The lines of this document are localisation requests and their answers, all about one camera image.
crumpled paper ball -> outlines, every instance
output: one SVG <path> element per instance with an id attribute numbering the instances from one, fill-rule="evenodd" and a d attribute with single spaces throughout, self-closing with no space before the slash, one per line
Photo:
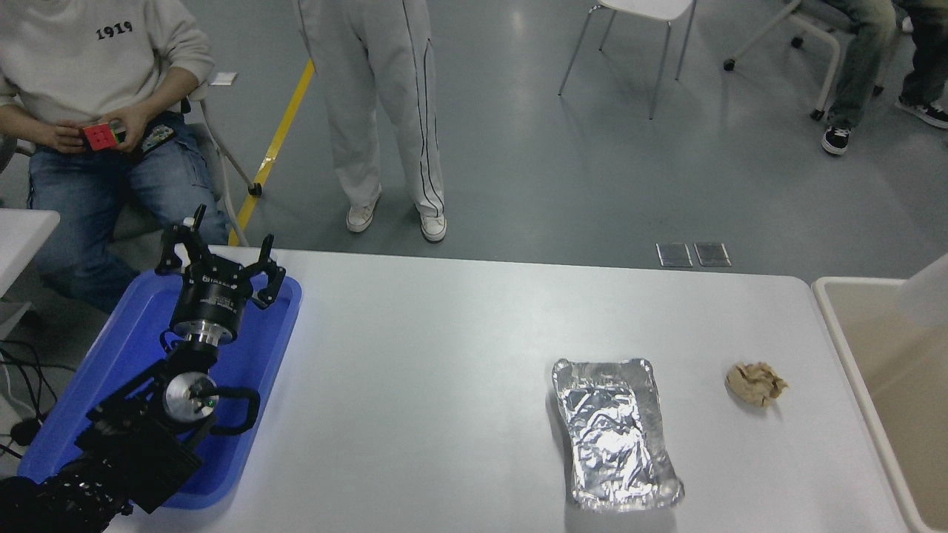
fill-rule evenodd
<path id="1" fill-rule="evenodd" d="M 765 362 L 732 366 L 727 372 L 726 382 L 740 399 L 759 407 L 770 405 L 771 400 L 780 396 L 788 386 Z"/>

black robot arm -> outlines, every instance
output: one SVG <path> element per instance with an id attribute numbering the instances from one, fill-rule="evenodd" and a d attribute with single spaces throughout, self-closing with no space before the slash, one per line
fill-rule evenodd
<path id="1" fill-rule="evenodd" d="M 207 435 L 237 435 L 256 423 L 260 394 L 218 386 L 208 372 L 218 347 L 237 338 L 247 300 L 261 309 L 274 303 L 285 270 L 270 258 L 272 235 L 248 267 L 210 253 L 198 232 L 204 212 L 202 205 L 191 221 L 165 230 L 155 268 L 159 275 L 181 274 L 169 322 L 181 340 L 89 411 L 90 424 L 76 439 L 77 459 L 41 484 L 0 481 L 0 533 L 101 533 L 117 514 L 131 513 L 132 502 L 151 513 L 200 468 L 194 450 Z M 178 244 L 190 260 L 183 272 Z M 267 284 L 254 292 L 251 278 L 260 273 Z M 222 398 L 246 400 L 243 422 L 215 425 Z"/>

rubik's cube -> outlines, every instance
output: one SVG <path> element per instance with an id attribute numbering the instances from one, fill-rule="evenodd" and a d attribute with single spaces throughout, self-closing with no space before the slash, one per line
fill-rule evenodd
<path id="1" fill-rule="evenodd" d="M 89 141 L 89 146 L 94 151 L 112 148 L 119 144 L 119 138 L 116 136 L 115 130 L 107 123 L 82 128 L 82 134 Z"/>

hand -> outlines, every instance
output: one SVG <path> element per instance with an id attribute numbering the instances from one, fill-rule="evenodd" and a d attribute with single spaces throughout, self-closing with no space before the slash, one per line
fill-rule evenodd
<path id="1" fill-rule="evenodd" d="M 82 126 L 74 120 L 60 120 L 56 125 L 49 126 L 48 141 L 44 144 L 61 154 L 81 154 L 85 152 L 82 146 Z"/>
<path id="2" fill-rule="evenodd" d="M 147 113 L 139 106 L 132 105 L 106 113 L 99 122 L 111 122 L 112 120 L 118 120 L 125 126 L 125 140 L 114 149 L 126 153 L 135 150 L 145 134 L 145 126 L 148 125 Z"/>

beige container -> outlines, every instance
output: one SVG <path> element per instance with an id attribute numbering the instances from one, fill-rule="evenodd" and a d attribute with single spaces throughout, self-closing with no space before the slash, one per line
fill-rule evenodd
<path id="1" fill-rule="evenodd" d="M 812 288 L 908 525 L 948 532 L 948 326 L 899 310 L 904 280 Z"/>

